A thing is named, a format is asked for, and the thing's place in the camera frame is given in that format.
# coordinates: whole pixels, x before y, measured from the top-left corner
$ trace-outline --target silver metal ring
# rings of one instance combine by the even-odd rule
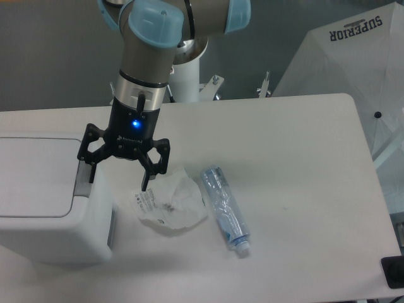
[[[144,93],[146,96],[145,110],[151,111],[161,108],[165,94],[165,87],[150,88],[137,85],[119,75],[115,92],[115,98],[118,99],[120,103],[134,109],[138,104],[138,95]]]

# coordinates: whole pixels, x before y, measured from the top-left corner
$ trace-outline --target crumpled plastic bag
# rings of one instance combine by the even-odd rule
[[[169,229],[191,227],[207,216],[201,191],[184,167],[175,169],[168,177],[149,182],[145,192],[133,192],[131,205],[139,219]]]

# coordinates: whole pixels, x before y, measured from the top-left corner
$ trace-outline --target light blue joint cap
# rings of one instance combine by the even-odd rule
[[[229,15],[225,33],[245,28],[251,18],[250,0],[230,0]]]
[[[184,15],[161,0],[135,0],[129,27],[139,39],[155,47],[175,47],[182,38]]]
[[[108,14],[108,11],[105,9],[104,2],[102,0],[97,0],[97,3],[102,13],[102,16],[104,17],[104,20],[108,24],[109,28],[111,30],[119,30],[118,24],[115,23],[115,21]]]

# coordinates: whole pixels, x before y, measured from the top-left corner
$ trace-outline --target blue led light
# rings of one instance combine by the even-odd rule
[[[141,123],[138,120],[133,121],[132,125],[133,125],[134,128],[140,128],[141,127]]]

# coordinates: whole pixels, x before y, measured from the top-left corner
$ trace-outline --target machine lid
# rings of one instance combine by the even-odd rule
[[[80,141],[0,137],[0,217],[64,217],[71,209]]]

